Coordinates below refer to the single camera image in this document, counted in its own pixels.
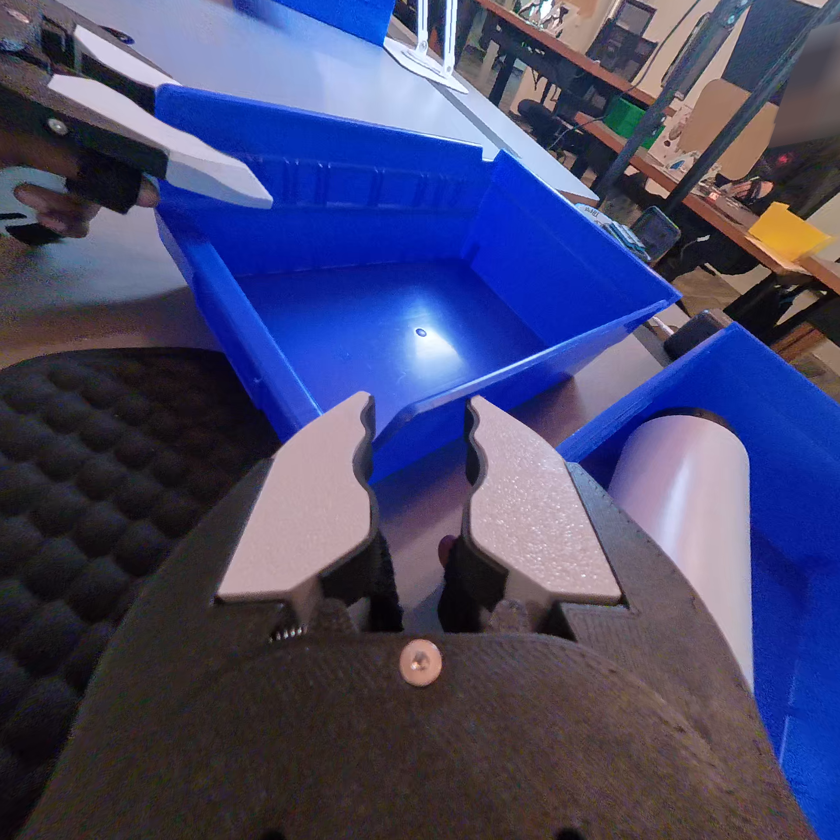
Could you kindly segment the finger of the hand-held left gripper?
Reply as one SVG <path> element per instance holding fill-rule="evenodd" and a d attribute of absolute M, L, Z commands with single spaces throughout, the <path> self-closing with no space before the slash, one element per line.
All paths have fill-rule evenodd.
<path fill-rule="evenodd" d="M 92 25 L 76 25 L 73 31 L 77 72 L 102 83 L 136 83 L 156 89 L 181 83 L 150 63 L 123 42 L 105 37 L 107 33 Z"/>
<path fill-rule="evenodd" d="M 53 76 L 48 88 L 165 152 L 164 179 L 173 186 L 244 207 L 272 208 L 272 195 L 245 163 L 158 120 L 122 93 L 65 75 Z"/>

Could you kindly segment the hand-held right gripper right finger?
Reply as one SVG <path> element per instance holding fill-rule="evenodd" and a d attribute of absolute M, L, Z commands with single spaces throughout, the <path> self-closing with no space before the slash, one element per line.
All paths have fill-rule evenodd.
<path fill-rule="evenodd" d="M 571 634 L 564 606 L 622 606 L 564 458 L 480 395 L 465 405 L 465 441 L 469 497 L 444 562 L 444 631 Z"/>

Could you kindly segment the black light stand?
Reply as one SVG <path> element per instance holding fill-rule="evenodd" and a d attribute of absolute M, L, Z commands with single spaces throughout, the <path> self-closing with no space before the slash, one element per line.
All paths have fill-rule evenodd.
<path fill-rule="evenodd" d="M 615 182 L 623 175 L 639 147 L 662 122 L 667 107 L 679 91 L 679 87 L 691 75 L 704 59 L 711 59 L 728 37 L 751 1 L 720 1 L 710 12 L 708 19 L 698 30 L 697 37 L 691 42 L 684 55 L 676 62 L 672 73 L 654 103 L 647 108 L 639 120 L 634 132 L 626 139 L 615 160 L 595 181 L 595 193 L 603 201 Z"/>

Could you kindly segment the black tripod leg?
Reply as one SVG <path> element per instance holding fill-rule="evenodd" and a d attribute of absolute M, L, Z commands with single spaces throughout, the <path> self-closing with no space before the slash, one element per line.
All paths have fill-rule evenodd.
<path fill-rule="evenodd" d="M 663 205 L 663 212 L 668 214 L 692 193 L 694 187 L 701 182 L 709 169 L 721 158 L 729 146 L 739 137 L 751 120 L 758 114 L 763 105 L 770 99 L 774 90 L 790 75 L 795 62 L 802 53 L 806 40 L 811 31 L 823 25 L 828 25 L 838 18 L 839 2 L 828 1 L 818 9 L 812 19 L 795 36 L 786 50 L 772 64 L 764 74 L 758 86 L 749 94 L 741 107 L 730 118 L 718 135 L 709 143 L 706 150 L 696 160 L 691 169 L 671 191 Z"/>

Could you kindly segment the blue plastic bin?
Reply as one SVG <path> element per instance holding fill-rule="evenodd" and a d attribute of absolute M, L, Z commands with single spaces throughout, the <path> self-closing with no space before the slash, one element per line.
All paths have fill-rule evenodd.
<path fill-rule="evenodd" d="M 246 163 L 246 208 L 161 185 L 157 224 L 281 440 L 375 402 L 374 478 L 572 377 L 680 294 L 508 152 L 166 86 L 156 114 Z"/>
<path fill-rule="evenodd" d="M 750 463 L 755 699 L 820 838 L 839 838 L 838 404 L 739 325 L 673 361 L 559 446 L 602 486 L 652 415 L 718 415 Z"/>
<path fill-rule="evenodd" d="M 383 46 L 395 1 L 233 1 L 237 11 L 269 21 L 281 8 L 304 14 L 348 35 Z"/>

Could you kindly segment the white board stand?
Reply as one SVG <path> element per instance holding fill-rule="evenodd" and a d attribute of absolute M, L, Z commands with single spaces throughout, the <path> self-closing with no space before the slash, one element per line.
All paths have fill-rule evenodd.
<path fill-rule="evenodd" d="M 458 94 L 466 95 L 466 87 L 455 78 L 458 2 L 444 2 L 444 44 L 441 60 L 434 57 L 429 47 L 431 20 L 430 2 L 417 1 L 414 47 L 390 37 L 385 37 L 383 47 L 404 69 Z"/>

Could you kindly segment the white plastic bottle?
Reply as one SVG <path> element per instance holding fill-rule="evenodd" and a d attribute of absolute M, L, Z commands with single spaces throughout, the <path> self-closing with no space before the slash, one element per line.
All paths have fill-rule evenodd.
<path fill-rule="evenodd" d="M 627 438 L 608 493 L 687 578 L 754 690 L 748 451 L 715 413 L 687 406 Z"/>

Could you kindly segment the grey charger case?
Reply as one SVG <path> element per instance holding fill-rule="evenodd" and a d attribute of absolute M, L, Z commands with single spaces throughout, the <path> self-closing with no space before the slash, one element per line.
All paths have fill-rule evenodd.
<path fill-rule="evenodd" d="M 630 226 L 610 220 L 605 230 L 650 266 L 662 259 L 681 236 L 679 227 L 657 206 L 645 208 Z"/>

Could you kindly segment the green plastic bin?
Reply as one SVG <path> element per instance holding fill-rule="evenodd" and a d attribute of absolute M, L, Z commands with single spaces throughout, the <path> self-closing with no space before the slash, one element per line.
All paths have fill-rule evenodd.
<path fill-rule="evenodd" d="M 645 108 L 636 105 L 624 97 L 610 101 L 603 115 L 603 124 L 618 136 L 629 139 L 646 113 Z M 641 143 L 641 148 L 649 151 L 665 129 L 665 117 L 659 119 L 655 129 Z"/>

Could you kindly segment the wooden top desk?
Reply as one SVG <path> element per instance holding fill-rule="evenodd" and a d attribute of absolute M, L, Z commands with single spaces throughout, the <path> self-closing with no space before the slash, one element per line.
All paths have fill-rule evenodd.
<path fill-rule="evenodd" d="M 558 89 L 554 111 L 564 117 L 572 118 L 577 112 L 600 117 L 618 98 L 642 110 L 655 102 L 655 97 L 636 89 L 630 81 L 526 23 L 504 6 L 491 1 L 478 1 L 478 5 L 486 11 L 481 36 L 498 47 L 500 58 L 488 94 L 492 104 L 500 105 L 516 60 L 544 78 L 549 87 Z"/>
<path fill-rule="evenodd" d="M 582 131 L 589 142 L 587 160 L 591 160 L 594 148 L 609 152 L 617 156 L 623 150 L 625 139 L 613 132 L 602 122 L 592 121 L 587 115 L 578 112 L 574 117 L 574 127 Z M 691 216 L 691 223 L 705 225 L 716 231 L 721 241 L 728 243 L 731 249 L 749 255 L 751 259 L 761 264 L 771 272 L 756 287 L 741 294 L 725 310 L 729 318 L 737 321 L 748 329 L 756 338 L 771 346 L 781 347 L 803 344 L 806 348 L 823 339 L 828 339 L 835 333 L 838 335 L 838 263 L 820 259 L 808 253 L 788 259 L 777 248 L 769 243 L 752 236 L 750 228 L 759 222 L 760 218 L 743 207 L 738 210 L 734 199 L 728 196 L 709 197 L 691 192 L 679 205 L 685 209 L 680 211 L 665 210 L 665 202 L 669 200 L 669 191 L 679 184 L 670 174 L 657 166 L 655 159 L 644 149 L 639 149 L 631 158 L 629 165 L 644 175 L 649 181 L 665 191 L 660 196 L 663 206 L 662 213 L 680 227 L 682 234 L 680 242 L 682 250 L 674 245 L 666 255 L 656 260 L 658 269 L 665 266 L 663 277 L 672 280 L 685 274 L 688 257 L 692 256 L 690 249 L 697 250 L 701 237 L 690 238 L 684 225 L 676 222 L 674 213 Z M 728 209 L 735 209 L 738 217 L 728 215 Z M 686 268 L 677 273 L 677 268 Z M 778 312 L 782 299 L 793 296 L 798 298 L 805 291 L 816 296 L 816 300 L 806 308 L 791 314 L 791 309 L 785 313 Z"/>

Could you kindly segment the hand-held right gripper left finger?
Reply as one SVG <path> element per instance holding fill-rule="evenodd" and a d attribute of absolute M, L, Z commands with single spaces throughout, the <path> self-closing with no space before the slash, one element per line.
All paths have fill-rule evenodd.
<path fill-rule="evenodd" d="M 400 633 L 390 551 L 371 488 L 375 399 L 357 392 L 282 444 L 270 461 L 216 590 L 221 606 L 275 606 L 280 634 L 324 608 L 352 627 Z"/>

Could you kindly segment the person's left hand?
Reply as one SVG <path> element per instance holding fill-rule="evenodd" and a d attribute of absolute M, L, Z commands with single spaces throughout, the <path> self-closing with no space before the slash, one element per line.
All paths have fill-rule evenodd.
<path fill-rule="evenodd" d="M 75 153 L 63 143 L 5 127 L 1 128 L 1 165 L 3 169 L 26 167 L 71 180 L 78 171 Z M 70 238 L 87 236 L 91 220 L 101 210 L 73 192 L 57 193 L 32 183 L 24 183 L 14 192 L 21 203 L 35 211 L 40 224 Z"/>

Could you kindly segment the yellow paper sheet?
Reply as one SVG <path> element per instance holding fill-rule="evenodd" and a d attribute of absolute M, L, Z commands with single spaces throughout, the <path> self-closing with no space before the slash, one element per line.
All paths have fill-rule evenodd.
<path fill-rule="evenodd" d="M 815 256 L 835 237 L 799 218 L 789 206 L 773 202 L 748 229 L 749 236 L 763 248 L 790 263 Z"/>

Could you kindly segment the dark grey case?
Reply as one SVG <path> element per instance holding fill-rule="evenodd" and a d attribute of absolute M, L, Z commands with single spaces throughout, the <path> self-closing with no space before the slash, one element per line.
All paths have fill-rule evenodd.
<path fill-rule="evenodd" d="M 723 310 L 703 309 L 667 337 L 663 342 L 664 352 L 676 361 L 730 325 L 732 320 Z"/>

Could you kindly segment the black quilted pad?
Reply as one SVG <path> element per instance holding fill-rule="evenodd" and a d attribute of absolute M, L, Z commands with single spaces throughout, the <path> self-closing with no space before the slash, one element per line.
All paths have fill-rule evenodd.
<path fill-rule="evenodd" d="M 56 353 L 1 379 L 1 836 L 14 838 L 146 580 L 280 441 L 213 351 Z"/>

